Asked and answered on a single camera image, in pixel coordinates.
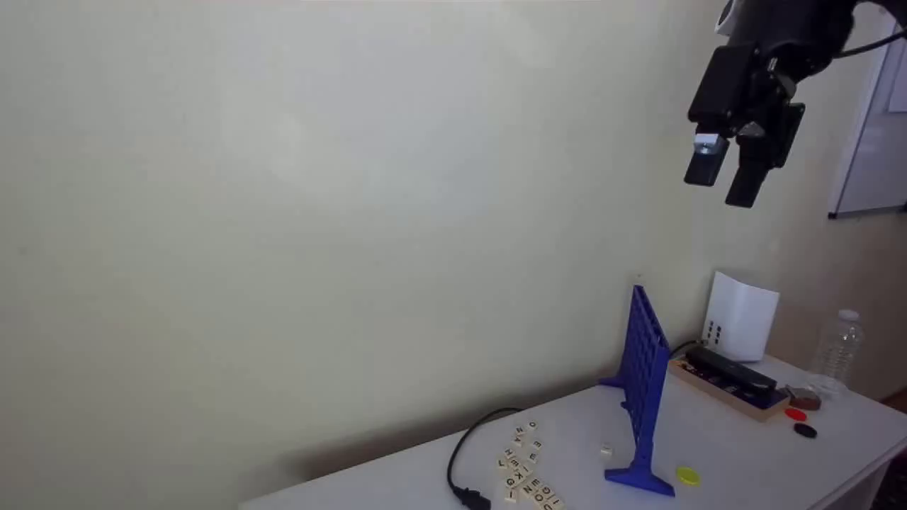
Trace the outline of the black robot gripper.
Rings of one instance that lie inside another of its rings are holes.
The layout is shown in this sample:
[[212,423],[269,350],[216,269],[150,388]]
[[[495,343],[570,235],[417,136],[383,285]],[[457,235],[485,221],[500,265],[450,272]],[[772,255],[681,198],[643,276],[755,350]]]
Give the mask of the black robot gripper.
[[[728,140],[760,119],[760,109],[784,105],[797,85],[831,65],[854,28],[857,0],[733,0],[732,35],[714,48],[688,105],[697,124],[684,181],[711,188]],[[784,166],[772,140],[740,140],[740,161],[725,201],[750,207],[765,177]]]

